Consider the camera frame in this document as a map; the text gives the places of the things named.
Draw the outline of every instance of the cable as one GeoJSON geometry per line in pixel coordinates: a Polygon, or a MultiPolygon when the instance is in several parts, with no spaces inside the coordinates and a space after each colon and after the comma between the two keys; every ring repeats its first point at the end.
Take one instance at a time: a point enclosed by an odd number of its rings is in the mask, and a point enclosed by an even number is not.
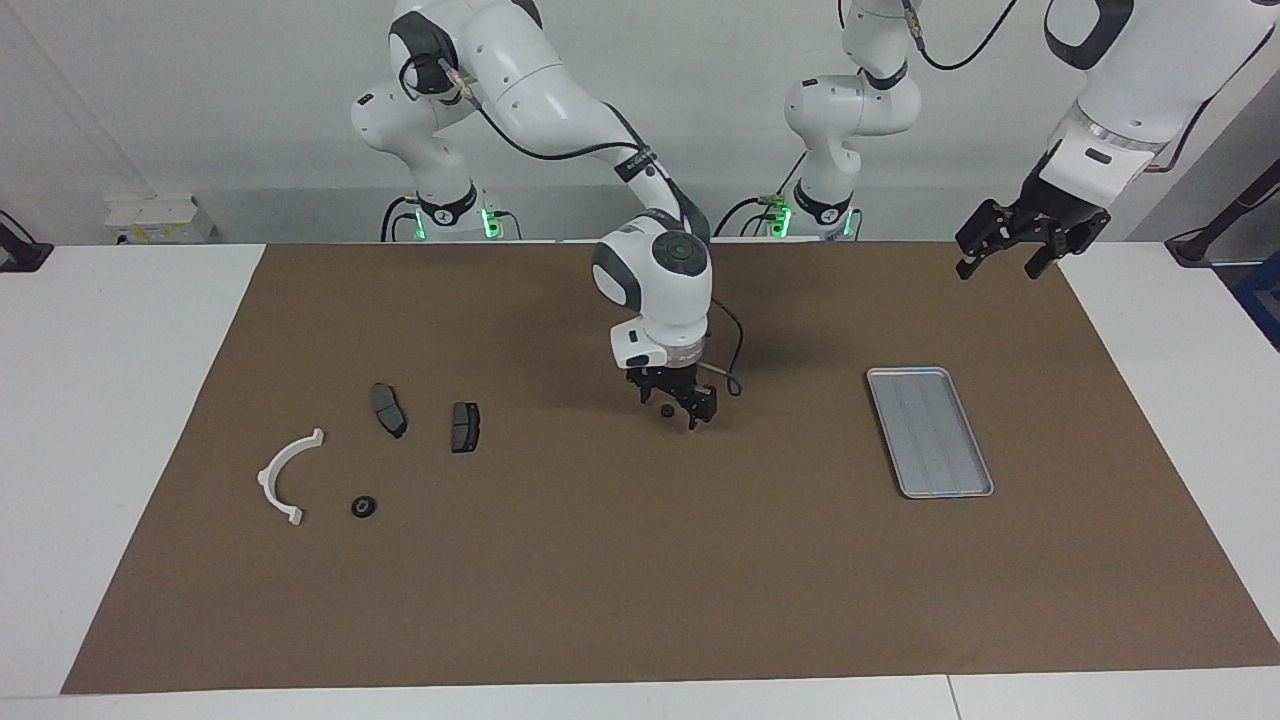
{"type": "Polygon", "coordinates": [[[22,234],[27,236],[27,240],[29,240],[32,243],[36,242],[36,236],[31,234],[31,231],[28,231],[27,228],[22,227],[22,223],[18,222],[18,218],[14,218],[13,215],[10,215],[9,213],[5,213],[4,210],[0,210],[0,218],[4,218],[6,220],[9,220],[9,224],[12,224],[14,228],[17,228],[18,231],[20,231],[22,234]]]}
{"type": "Polygon", "coordinates": [[[736,215],[739,210],[741,210],[742,208],[746,208],[748,205],[751,205],[753,202],[756,204],[756,205],[759,205],[760,204],[760,199],[759,197],[748,197],[746,200],[744,200],[744,201],[739,202],[737,205],[735,205],[733,208],[731,208],[728,213],[724,213],[724,217],[721,218],[721,224],[716,225],[716,232],[712,233],[712,237],[719,237],[719,233],[724,229],[724,225],[728,224],[730,219],[733,215],[736,215]]]}
{"type": "Polygon", "coordinates": [[[1208,104],[1213,101],[1213,97],[1210,97],[1208,100],[1201,102],[1201,106],[1196,109],[1196,114],[1192,115],[1190,122],[1187,123],[1187,129],[1183,131],[1183,137],[1178,141],[1178,147],[1174,147],[1174,154],[1169,158],[1169,164],[1147,165],[1146,169],[1142,170],[1143,173],[1151,173],[1151,174],[1171,173],[1174,168],[1178,167],[1178,160],[1180,160],[1183,156],[1183,149],[1187,147],[1187,140],[1192,136],[1192,131],[1196,129],[1196,123],[1199,122],[1201,115],[1203,115],[1204,110],[1208,109],[1208,104]]]}
{"type": "Polygon", "coordinates": [[[402,195],[396,200],[393,200],[392,204],[387,206],[387,214],[383,215],[383,232],[379,236],[378,242],[387,242],[387,232],[390,229],[392,215],[396,214],[396,209],[399,208],[401,205],[412,202],[413,200],[416,199],[411,195],[402,195]]]}
{"type": "MultiPolygon", "coordinates": [[[[404,96],[408,97],[413,102],[416,102],[419,100],[419,97],[421,97],[421,95],[415,96],[413,92],[410,91],[408,83],[406,82],[404,76],[408,73],[410,67],[416,65],[420,60],[430,60],[430,59],[431,59],[430,55],[410,55],[410,58],[407,60],[404,60],[404,64],[401,65],[401,72],[399,72],[401,90],[403,90],[404,91],[404,96]]],[[[485,119],[485,122],[489,123],[489,127],[492,127],[493,131],[498,133],[498,137],[500,137],[503,140],[503,142],[506,142],[507,145],[515,147],[520,152],[522,152],[525,155],[529,155],[530,158],[534,158],[535,160],[572,160],[575,158],[582,158],[582,156],[590,155],[593,152],[599,152],[602,150],[612,150],[614,147],[617,147],[617,149],[635,150],[636,152],[645,152],[645,151],[649,150],[648,147],[643,147],[643,146],[640,146],[640,145],[637,145],[635,142],[617,141],[617,142],[602,142],[602,143],[598,143],[598,145],[589,145],[589,146],[586,146],[586,147],[584,147],[581,150],[573,150],[572,152],[563,152],[563,154],[559,154],[559,155],[544,155],[541,152],[534,152],[532,150],[529,150],[527,147],[524,147],[518,142],[516,142],[515,140],[512,140],[511,136],[508,136],[498,126],[498,123],[495,123],[493,120],[493,118],[489,115],[489,111],[484,109],[484,105],[480,102],[480,99],[475,96],[475,94],[472,94],[470,91],[462,92],[465,85],[463,85],[463,81],[461,79],[460,73],[457,72],[457,68],[451,67],[444,58],[438,58],[436,63],[439,63],[440,68],[443,68],[445,70],[445,73],[449,74],[449,81],[458,86],[458,91],[462,94],[462,96],[466,97],[471,102],[471,105],[476,109],[476,111],[480,113],[480,117],[483,117],[485,119]]]]}
{"type": "MultiPolygon", "coordinates": [[[[742,328],[742,320],[740,320],[727,305],[714,297],[712,297],[712,304],[723,310],[724,314],[728,315],[728,319],[733,320],[733,324],[737,325],[737,347],[733,348],[733,359],[730,360],[728,369],[721,374],[724,375],[724,389],[728,391],[730,397],[741,397],[742,382],[737,379],[737,375],[733,374],[733,372],[737,369],[739,357],[742,356],[742,345],[746,342],[746,331],[742,328]]],[[[709,369],[716,372],[718,368],[709,369]]]]}
{"type": "Polygon", "coordinates": [[[498,210],[493,214],[494,218],[511,218],[516,222],[516,240],[525,240],[525,231],[520,229],[520,218],[509,210],[498,210]]]}
{"type": "Polygon", "coordinates": [[[396,222],[392,223],[392,242],[399,242],[398,240],[396,240],[396,228],[399,227],[401,220],[413,220],[416,223],[417,215],[413,213],[404,213],[402,215],[396,217],[396,222]]]}
{"type": "Polygon", "coordinates": [[[760,234],[760,225],[763,225],[764,220],[768,220],[768,219],[769,219],[769,214],[768,213],[760,213],[759,215],[756,215],[754,218],[748,218],[748,220],[745,223],[742,223],[742,229],[737,231],[737,237],[755,237],[755,236],[760,234]],[[755,229],[751,231],[751,234],[748,236],[746,234],[746,225],[749,225],[749,224],[751,224],[751,223],[754,223],[756,220],[760,220],[760,222],[755,225],[755,229]]]}
{"type": "Polygon", "coordinates": [[[635,142],[617,141],[617,142],[600,142],[598,145],[589,145],[589,146],[586,146],[586,147],[584,147],[581,150],[573,150],[572,152],[563,152],[561,155],[543,155],[541,152],[534,152],[532,150],[529,150],[527,147],[522,147],[518,142],[516,142],[506,132],[503,132],[503,129],[500,127],[498,127],[498,123],[493,122],[493,118],[489,117],[489,113],[484,109],[484,106],[480,105],[479,100],[472,99],[471,104],[475,105],[476,111],[480,113],[480,117],[483,117],[485,119],[485,122],[489,123],[489,127],[492,127],[493,131],[498,133],[498,137],[500,137],[507,145],[515,147],[516,150],[521,151],[525,155],[529,155],[530,158],[532,158],[535,160],[572,160],[575,158],[582,158],[582,156],[590,155],[593,152],[599,152],[600,150],[612,150],[614,147],[627,149],[627,150],[635,150],[636,152],[645,152],[646,151],[645,147],[641,147],[640,145],[636,145],[635,142]]]}
{"type": "Polygon", "coordinates": [[[858,213],[858,229],[854,231],[854,240],[851,240],[849,242],[858,242],[859,240],[861,240],[861,237],[863,237],[863,219],[867,218],[867,213],[863,213],[858,208],[854,208],[854,213],[858,213]]]}
{"type": "Polygon", "coordinates": [[[978,45],[978,47],[975,47],[974,51],[970,53],[969,56],[965,58],[964,60],[960,60],[959,63],[947,65],[947,64],[938,63],[937,60],[934,60],[929,55],[929,51],[925,50],[925,47],[924,47],[924,28],[920,26],[920,18],[916,14],[915,8],[911,5],[911,0],[902,0],[902,9],[906,10],[906,24],[910,28],[911,37],[915,38],[915,47],[920,51],[920,56],[924,58],[925,63],[933,65],[934,68],[937,68],[940,70],[945,70],[945,72],[959,70],[960,68],[963,68],[963,67],[968,65],[969,63],[974,61],[974,59],[977,59],[978,55],[980,55],[982,51],[986,50],[988,45],[991,45],[991,40],[993,37],[996,37],[997,32],[1000,32],[1001,26],[1005,24],[1006,19],[1009,19],[1009,13],[1014,12],[1014,6],[1015,5],[1018,5],[1018,0],[1009,0],[1009,5],[1005,6],[1005,12],[1000,14],[1000,19],[996,20],[996,24],[991,26],[991,31],[987,33],[987,37],[984,37],[982,40],[982,44],[978,45]]]}
{"type": "MultiPolygon", "coordinates": [[[[809,151],[805,150],[804,152],[800,154],[799,158],[796,158],[796,164],[791,165],[791,172],[787,173],[787,178],[785,181],[782,181],[782,184],[778,186],[778,190],[774,192],[774,195],[782,195],[783,191],[786,191],[787,183],[791,182],[791,178],[796,177],[796,170],[800,169],[800,164],[804,163],[804,159],[808,158],[808,156],[809,156],[809,151]]],[[[765,219],[767,218],[760,218],[760,222],[755,225],[755,234],[760,234],[760,225],[764,224],[765,219]]]]}
{"type": "MultiPolygon", "coordinates": [[[[1262,42],[1260,42],[1258,46],[1253,49],[1253,53],[1249,53],[1249,56],[1245,58],[1243,63],[1240,63],[1239,68],[1235,68],[1235,72],[1231,73],[1231,77],[1226,78],[1226,82],[1222,83],[1222,87],[1226,87],[1228,83],[1235,79],[1235,76],[1240,74],[1240,70],[1243,70],[1245,65],[1253,61],[1253,58],[1257,58],[1258,53],[1261,53],[1262,49],[1266,47],[1267,42],[1271,41],[1272,35],[1275,35],[1275,27],[1267,31],[1267,35],[1263,36],[1262,42]]],[[[1192,115],[1190,122],[1187,123],[1187,129],[1183,131],[1183,136],[1178,140],[1178,146],[1174,147],[1174,154],[1169,158],[1169,164],[1147,165],[1143,173],[1164,174],[1174,172],[1174,168],[1178,167],[1178,160],[1181,159],[1183,156],[1183,149],[1187,147],[1187,141],[1190,138],[1192,132],[1196,129],[1196,123],[1199,122],[1201,115],[1203,115],[1204,110],[1208,109],[1210,102],[1212,102],[1219,96],[1219,94],[1222,92],[1222,87],[1220,87],[1217,92],[1215,92],[1213,95],[1210,95],[1208,100],[1201,102],[1201,106],[1196,109],[1196,114],[1192,115]]]]}

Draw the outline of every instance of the rubber grommet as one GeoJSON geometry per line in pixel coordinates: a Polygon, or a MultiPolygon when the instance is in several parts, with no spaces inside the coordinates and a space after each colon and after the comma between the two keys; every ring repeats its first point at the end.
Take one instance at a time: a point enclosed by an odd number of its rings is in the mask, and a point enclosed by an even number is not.
{"type": "Polygon", "coordinates": [[[355,515],[356,518],[364,520],[365,518],[369,518],[374,512],[378,512],[378,501],[369,497],[367,495],[362,495],[356,500],[351,501],[351,514],[355,515]]]}

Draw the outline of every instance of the brown paper mat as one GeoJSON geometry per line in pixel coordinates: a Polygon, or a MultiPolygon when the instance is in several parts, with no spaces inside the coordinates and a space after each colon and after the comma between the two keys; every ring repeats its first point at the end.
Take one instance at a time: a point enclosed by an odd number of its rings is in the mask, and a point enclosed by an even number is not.
{"type": "Polygon", "coordinates": [[[719,247],[746,395],[689,433],[612,368],[589,252],[270,247],[64,692],[1280,665],[1057,272],[719,247]],[[993,497],[899,495],[863,375],[919,364],[955,375],[993,497]],[[294,528],[255,475],[315,427],[294,528]]]}

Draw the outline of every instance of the black brake pad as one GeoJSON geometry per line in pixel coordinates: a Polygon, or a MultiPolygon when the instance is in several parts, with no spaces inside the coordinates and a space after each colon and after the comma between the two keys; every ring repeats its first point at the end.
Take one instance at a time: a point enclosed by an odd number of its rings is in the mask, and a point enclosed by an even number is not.
{"type": "Polygon", "coordinates": [[[480,406],[458,402],[453,406],[453,452],[475,452],[480,445],[480,406]]]}
{"type": "Polygon", "coordinates": [[[378,421],[383,424],[383,428],[392,433],[396,439],[404,437],[404,430],[408,429],[408,420],[404,419],[404,413],[399,409],[399,402],[396,400],[396,389],[392,386],[383,383],[374,386],[374,413],[378,415],[378,421]]]}

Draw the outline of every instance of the silver tray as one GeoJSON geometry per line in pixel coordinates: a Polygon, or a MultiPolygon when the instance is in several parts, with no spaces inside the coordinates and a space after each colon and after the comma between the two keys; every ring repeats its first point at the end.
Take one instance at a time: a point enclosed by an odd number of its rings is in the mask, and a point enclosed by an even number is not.
{"type": "Polygon", "coordinates": [[[876,368],[867,382],[902,495],[986,497],[995,491],[950,373],[876,368]]]}

